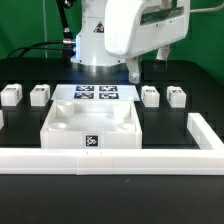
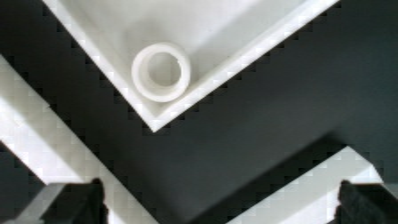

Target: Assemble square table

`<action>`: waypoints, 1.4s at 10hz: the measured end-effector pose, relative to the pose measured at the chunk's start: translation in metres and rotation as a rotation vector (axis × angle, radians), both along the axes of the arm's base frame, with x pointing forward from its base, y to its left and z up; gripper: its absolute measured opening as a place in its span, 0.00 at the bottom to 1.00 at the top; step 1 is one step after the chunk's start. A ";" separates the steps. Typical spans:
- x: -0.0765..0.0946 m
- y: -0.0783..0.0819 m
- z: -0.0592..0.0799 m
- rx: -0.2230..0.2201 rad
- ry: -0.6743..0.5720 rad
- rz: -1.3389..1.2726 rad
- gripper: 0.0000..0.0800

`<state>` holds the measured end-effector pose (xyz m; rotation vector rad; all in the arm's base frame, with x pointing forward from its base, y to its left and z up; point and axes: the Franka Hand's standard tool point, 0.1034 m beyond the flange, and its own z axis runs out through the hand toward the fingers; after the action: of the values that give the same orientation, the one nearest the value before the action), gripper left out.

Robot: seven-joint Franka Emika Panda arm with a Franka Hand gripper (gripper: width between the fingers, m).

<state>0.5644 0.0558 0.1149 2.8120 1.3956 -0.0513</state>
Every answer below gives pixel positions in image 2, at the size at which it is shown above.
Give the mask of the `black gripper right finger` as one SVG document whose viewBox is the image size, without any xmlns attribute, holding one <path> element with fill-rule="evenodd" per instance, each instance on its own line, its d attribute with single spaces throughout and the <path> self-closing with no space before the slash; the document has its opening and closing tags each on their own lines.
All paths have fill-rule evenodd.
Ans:
<svg viewBox="0 0 398 224">
<path fill-rule="evenodd" d="M 341 182 L 334 224 L 398 224 L 398 183 Z"/>
</svg>

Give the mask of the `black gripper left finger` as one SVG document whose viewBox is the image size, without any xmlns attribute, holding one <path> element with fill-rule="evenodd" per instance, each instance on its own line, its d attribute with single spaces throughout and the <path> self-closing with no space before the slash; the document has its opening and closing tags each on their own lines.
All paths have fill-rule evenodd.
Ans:
<svg viewBox="0 0 398 224">
<path fill-rule="evenodd" d="M 51 183 L 25 210 L 23 224 L 108 224 L 105 188 L 89 183 Z"/>
</svg>

